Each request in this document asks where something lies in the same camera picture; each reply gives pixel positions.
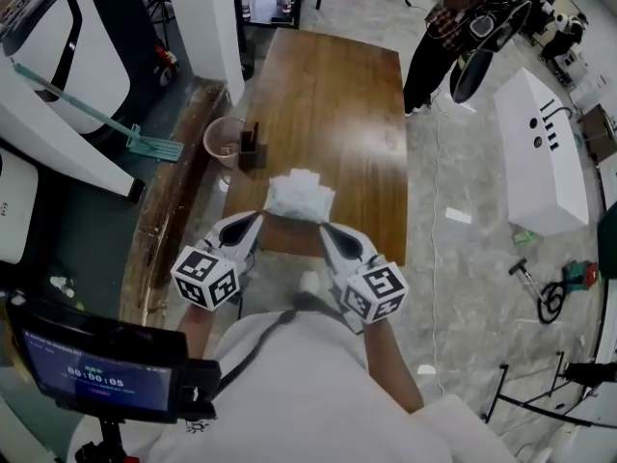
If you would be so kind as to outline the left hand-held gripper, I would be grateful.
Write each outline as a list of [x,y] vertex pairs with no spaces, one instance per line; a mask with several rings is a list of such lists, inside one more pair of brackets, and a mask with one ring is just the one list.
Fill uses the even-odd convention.
[[172,283],[180,297],[213,312],[238,295],[247,263],[230,259],[246,259],[255,250],[262,224],[260,212],[245,211],[214,225],[211,244],[220,247],[228,259],[219,251],[185,246],[171,268]]

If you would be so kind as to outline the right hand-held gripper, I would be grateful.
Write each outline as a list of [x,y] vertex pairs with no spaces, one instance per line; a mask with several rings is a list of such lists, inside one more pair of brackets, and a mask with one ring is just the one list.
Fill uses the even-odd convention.
[[372,256],[373,244],[366,235],[337,223],[324,223],[319,234],[331,268],[332,294],[354,334],[400,309],[409,286],[395,262]]

